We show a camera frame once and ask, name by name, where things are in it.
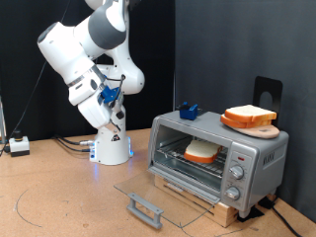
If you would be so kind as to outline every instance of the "wooden plate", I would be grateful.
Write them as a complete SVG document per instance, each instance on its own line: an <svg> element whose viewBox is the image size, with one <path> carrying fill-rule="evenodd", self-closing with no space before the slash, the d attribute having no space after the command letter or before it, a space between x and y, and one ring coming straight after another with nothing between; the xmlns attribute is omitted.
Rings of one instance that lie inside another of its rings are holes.
<svg viewBox="0 0 316 237"><path fill-rule="evenodd" d="M229 127L241 133L264 139L275 138L279 134L279 130L273 125L262 125L252 128L236 128L232 126Z"/></svg>

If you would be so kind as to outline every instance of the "toaster oven knob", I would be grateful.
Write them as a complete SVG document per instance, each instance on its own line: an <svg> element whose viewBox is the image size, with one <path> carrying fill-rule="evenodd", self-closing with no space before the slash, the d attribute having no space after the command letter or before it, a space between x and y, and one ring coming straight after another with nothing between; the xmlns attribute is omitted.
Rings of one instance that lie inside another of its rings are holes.
<svg viewBox="0 0 316 237"><path fill-rule="evenodd" d="M230 187L226 190L225 195L232 199L238 199L240 196L239 190L235 187Z"/></svg>
<svg viewBox="0 0 316 237"><path fill-rule="evenodd" d="M229 172L236 180L240 180L244 177L244 170L240 166L233 166L229 169Z"/></svg>

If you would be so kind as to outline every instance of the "black wall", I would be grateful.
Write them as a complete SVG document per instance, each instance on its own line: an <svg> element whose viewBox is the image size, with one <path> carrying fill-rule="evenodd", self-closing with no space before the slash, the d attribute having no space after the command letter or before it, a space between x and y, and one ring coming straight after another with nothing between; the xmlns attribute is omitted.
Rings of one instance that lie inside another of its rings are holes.
<svg viewBox="0 0 316 237"><path fill-rule="evenodd" d="M176 1L176 104L223 114L252 104L255 78L283 83L289 134L279 196L316 221L316 1Z"/></svg>
<svg viewBox="0 0 316 237"><path fill-rule="evenodd" d="M37 38L60 21L68 0L2 1L0 6L0 82L7 132L20 119L40 75L44 58ZM72 0L63 24L76 26L91 10L84 0ZM174 1L142 1L130 13L130 55L145 75L145 87L124 97L126 128L151 127L152 120L172 110L174 80ZM112 63L102 56L98 63ZM30 140L93 134L76 107L68 87L48 64L20 128Z"/></svg>

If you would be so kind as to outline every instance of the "bread slice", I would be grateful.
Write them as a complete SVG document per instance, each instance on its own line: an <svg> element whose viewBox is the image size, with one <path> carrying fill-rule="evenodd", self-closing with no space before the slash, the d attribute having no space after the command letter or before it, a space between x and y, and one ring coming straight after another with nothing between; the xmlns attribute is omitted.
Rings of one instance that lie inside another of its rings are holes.
<svg viewBox="0 0 316 237"><path fill-rule="evenodd" d="M220 117L220 121L226 125L236 127L236 128L251 128L260 125L270 125L271 120L262 120L262 121L254 121L254 122L240 122L230 118L227 118L225 115Z"/></svg>
<svg viewBox="0 0 316 237"><path fill-rule="evenodd" d="M228 109L225 111L225 116L240 122L256 122L276 119L277 113L248 105Z"/></svg>
<svg viewBox="0 0 316 237"><path fill-rule="evenodd" d="M217 158L217 153L222 149L222 146L214 143L192 140L186 149L184 157L190 161L211 163Z"/></svg>

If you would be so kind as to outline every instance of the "wooden floor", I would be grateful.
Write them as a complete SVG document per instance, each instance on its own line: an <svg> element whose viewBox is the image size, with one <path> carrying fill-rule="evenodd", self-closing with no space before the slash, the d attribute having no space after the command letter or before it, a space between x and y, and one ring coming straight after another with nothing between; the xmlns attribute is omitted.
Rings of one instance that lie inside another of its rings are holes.
<svg viewBox="0 0 316 237"><path fill-rule="evenodd" d="M114 188L147 169L149 129L129 131L135 155L118 166L91 163L54 140L31 142L31 155L0 158L0 236L292 236L271 211L223 228L206 217L181 229L162 219L155 230L133 216ZM73 137L72 140L93 138ZM276 209L302 236L316 225L284 201Z"/></svg>

